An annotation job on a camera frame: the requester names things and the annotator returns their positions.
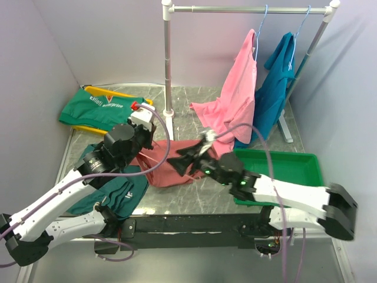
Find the pink wire hanger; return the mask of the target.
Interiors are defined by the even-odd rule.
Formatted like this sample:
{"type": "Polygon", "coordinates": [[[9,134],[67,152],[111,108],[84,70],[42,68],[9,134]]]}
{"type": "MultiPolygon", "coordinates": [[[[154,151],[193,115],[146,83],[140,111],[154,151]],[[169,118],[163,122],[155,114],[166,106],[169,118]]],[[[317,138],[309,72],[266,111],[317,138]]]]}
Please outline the pink wire hanger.
{"type": "MultiPolygon", "coordinates": [[[[131,162],[132,165],[138,165],[142,171],[151,169],[162,159],[163,154],[146,154],[139,153],[131,162]]],[[[146,174],[146,178],[150,185],[155,187],[170,187],[175,185],[185,185],[200,180],[203,174],[196,172],[193,175],[185,174],[180,176],[173,167],[164,162],[161,166],[146,174]]]]}

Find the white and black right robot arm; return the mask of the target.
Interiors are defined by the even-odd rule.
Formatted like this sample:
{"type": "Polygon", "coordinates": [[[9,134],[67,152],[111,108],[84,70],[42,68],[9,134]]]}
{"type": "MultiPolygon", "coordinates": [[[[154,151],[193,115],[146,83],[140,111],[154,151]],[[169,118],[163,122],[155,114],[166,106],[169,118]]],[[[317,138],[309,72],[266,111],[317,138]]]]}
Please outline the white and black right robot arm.
{"type": "Polygon", "coordinates": [[[209,153],[209,144],[200,141],[177,151],[167,162],[181,176],[200,171],[222,185],[229,185],[234,197],[277,206],[258,220],[265,235],[284,228],[312,228],[343,241],[355,238],[358,204],[340,184],[306,186],[277,180],[252,172],[235,152],[219,158],[209,153]]]}

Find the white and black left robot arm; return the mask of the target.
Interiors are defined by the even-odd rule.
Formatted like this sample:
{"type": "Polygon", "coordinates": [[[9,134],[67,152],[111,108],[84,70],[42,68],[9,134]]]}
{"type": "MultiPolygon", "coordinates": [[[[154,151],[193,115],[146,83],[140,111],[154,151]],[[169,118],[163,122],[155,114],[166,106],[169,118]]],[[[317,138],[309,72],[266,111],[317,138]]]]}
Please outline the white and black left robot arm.
{"type": "Polygon", "coordinates": [[[114,126],[51,190],[18,213],[1,214],[1,238],[15,264],[33,264],[50,249],[75,238],[114,235],[120,221],[100,200],[81,216],[63,221],[58,217],[119,177],[142,149],[151,149],[155,130],[152,122],[114,126]]]}

